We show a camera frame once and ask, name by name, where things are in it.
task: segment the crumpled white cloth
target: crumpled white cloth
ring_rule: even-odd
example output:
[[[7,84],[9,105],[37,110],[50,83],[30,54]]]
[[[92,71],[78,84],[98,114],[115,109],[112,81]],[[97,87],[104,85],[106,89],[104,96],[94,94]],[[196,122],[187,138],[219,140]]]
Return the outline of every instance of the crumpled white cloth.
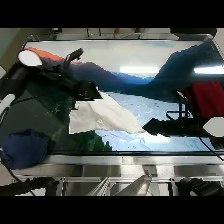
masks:
[[[128,133],[144,132],[135,116],[112,97],[100,92],[103,99],[76,102],[71,110],[69,134],[90,130],[119,130]]]

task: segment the table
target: table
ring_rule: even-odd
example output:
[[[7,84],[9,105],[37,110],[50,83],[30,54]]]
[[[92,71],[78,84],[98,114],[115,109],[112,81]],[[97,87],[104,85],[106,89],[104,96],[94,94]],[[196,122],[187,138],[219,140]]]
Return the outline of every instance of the table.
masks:
[[[206,43],[201,51],[206,51],[206,55],[210,56],[194,59],[194,67],[187,72],[184,71],[182,76],[177,77],[171,74],[163,82],[163,86],[169,86],[169,88],[164,88],[164,91],[161,91],[161,85],[159,85],[160,88],[155,85],[154,90],[147,96],[142,95],[141,90],[135,95],[116,91],[108,92],[121,106],[130,110],[142,126],[153,117],[166,120],[167,110],[178,109],[178,104],[171,93],[172,88],[177,88],[177,86],[180,88],[189,84],[186,83],[189,77],[197,81],[219,80],[223,82],[224,70],[218,75],[194,72],[195,68],[214,66],[219,66],[222,70],[221,53],[216,44],[207,36],[204,41],[152,40],[145,34],[144,38],[148,39],[144,40],[131,40],[130,38],[129,40],[102,40],[101,38],[99,40],[93,38],[42,41],[44,37],[41,37],[38,38],[41,41],[27,42],[25,47],[49,51],[61,57],[82,47],[84,54],[81,56],[81,62],[93,62],[117,75],[128,73],[128,76],[144,78],[143,83],[140,84],[146,84],[146,82],[155,83],[157,73],[170,55],[191,46]],[[38,95],[42,91],[40,86],[30,84],[21,99]],[[69,135],[68,114],[73,109],[72,99],[62,92],[52,91],[53,95],[26,101],[12,107],[2,125],[0,140],[9,133],[24,128],[44,132],[56,142],[48,152],[51,156],[46,159],[46,163],[115,165],[148,164],[148,162],[189,164],[194,161],[200,164],[204,161],[202,158],[206,159],[206,163],[219,163],[218,159],[211,156],[211,153],[197,138],[151,136],[148,133],[128,134],[121,131],[103,130]],[[204,141],[213,148],[209,139],[204,139]]]

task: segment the red cloth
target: red cloth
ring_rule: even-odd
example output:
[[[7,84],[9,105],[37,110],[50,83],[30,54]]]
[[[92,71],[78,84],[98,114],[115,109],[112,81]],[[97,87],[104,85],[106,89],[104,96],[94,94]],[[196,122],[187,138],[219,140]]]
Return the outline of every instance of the red cloth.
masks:
[[[224,115],[224,90],[219,82],[195,82],[184,94],[196,116]]]

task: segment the dark blue fabric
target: dark blue fabric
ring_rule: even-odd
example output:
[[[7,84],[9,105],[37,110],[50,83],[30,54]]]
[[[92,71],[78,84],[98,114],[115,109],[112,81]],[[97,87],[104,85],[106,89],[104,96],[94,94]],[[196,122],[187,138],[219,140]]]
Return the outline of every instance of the dark blue fabric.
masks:
[[[2,143],[2,157],[9,169],[24,169],[42,162],[50,138],[32,129],[10,134]]]

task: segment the white plastic part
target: white plastic part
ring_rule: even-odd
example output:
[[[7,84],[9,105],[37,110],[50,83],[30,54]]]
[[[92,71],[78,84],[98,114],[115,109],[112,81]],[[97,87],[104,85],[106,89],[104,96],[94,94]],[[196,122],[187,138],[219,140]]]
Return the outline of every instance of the white plastic part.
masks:
[[[203,126],[203,128],[215,137],[224,137],[224,118],[213,117]]]
[[[15,95],[8,94],[0,103],[0,114],[4,111],[6,107],[9,107],[12,101],[15,99]]]
[[[42,65],[40,57],[33,51],[21,51],[18,55],[19,61],[26,66]]]

